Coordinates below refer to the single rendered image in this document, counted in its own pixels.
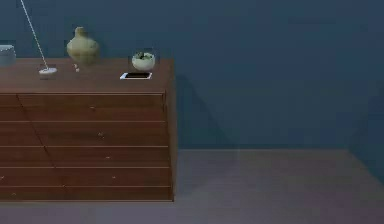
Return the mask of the white thin floor lamp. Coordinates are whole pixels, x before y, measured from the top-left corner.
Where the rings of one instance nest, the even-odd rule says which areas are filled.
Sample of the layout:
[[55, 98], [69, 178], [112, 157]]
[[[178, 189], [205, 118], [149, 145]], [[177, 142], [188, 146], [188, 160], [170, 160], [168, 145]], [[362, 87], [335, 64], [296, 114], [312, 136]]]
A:
[[46, 61], [45, 56], [44, 56], [44, 52], [43, 52], [43, 50], [41, 48], [39, 39], [38, 39], [37, 34], [35, 32], [35, 29], [33, 27], [33, 24], [32, 24], [32, 21], [30, 19], [30, 16], [28, 14], [28, 10], [26, 8], [25, 2], [24, 2], [24, 0], [19, 0], [19, 1], [21, 3], [22, 8], [23, 8], [23, 12], [24, 12], [24, 15], [25, 15], [25, 17], [27, 19], [28, 25], [29, 25], [29, 27], [31, 29], [31, 32], [32, 32], [34, 41], [36, 43], [36, 46], [37, 46], [37, 48], [39, 50], [41, 59], [43, 61], [43, 68], [39, 70], [39, 74], [40, 75], [51, 75], [51, 74], [54, 74], [54, 73], [57, 72], [57, 69], [55, 67], [49, 67], [48, 64], [47, 64], [47, 61]]

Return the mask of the pale grey round container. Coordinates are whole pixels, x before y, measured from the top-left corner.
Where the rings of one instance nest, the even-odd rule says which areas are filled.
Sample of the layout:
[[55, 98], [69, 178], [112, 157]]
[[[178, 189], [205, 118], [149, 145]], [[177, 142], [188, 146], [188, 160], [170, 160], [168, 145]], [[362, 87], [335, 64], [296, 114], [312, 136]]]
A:
[[13, 45], [0, 45], [0, 67], [15, 63], [16, 53]]

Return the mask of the brown wooden chest of drawers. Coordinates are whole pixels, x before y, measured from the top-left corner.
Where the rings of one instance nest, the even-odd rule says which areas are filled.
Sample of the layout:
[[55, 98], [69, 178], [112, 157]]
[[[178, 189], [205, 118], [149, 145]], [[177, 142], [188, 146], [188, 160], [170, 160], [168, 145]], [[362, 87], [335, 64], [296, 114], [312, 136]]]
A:
[[0, 202], [175, 198], [174, 62], [135, 79], [125, 58], [0, 67]]

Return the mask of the olive green round vase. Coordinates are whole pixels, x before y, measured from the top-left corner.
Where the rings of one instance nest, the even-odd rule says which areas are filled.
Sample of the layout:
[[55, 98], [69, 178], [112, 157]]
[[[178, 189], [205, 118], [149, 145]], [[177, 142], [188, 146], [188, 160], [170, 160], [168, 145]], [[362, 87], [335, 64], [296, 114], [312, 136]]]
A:
[[100, 55], [98, 42], [88, 36], [84, 27], [75, 28], [74, 37], [67, 43], [66, 50], [74, 62], [85, 66], [94, 64]]

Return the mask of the white bowl with plant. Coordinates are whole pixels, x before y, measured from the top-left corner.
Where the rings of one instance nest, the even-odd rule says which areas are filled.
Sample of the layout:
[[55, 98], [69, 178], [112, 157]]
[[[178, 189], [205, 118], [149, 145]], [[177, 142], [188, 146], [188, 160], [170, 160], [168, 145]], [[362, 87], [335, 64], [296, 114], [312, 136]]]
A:
[[148, 52], [137, 52], [132, 56], [131, 62], [135, 69], [139, 71], [149, 71], [154, 68], [156, 58]]

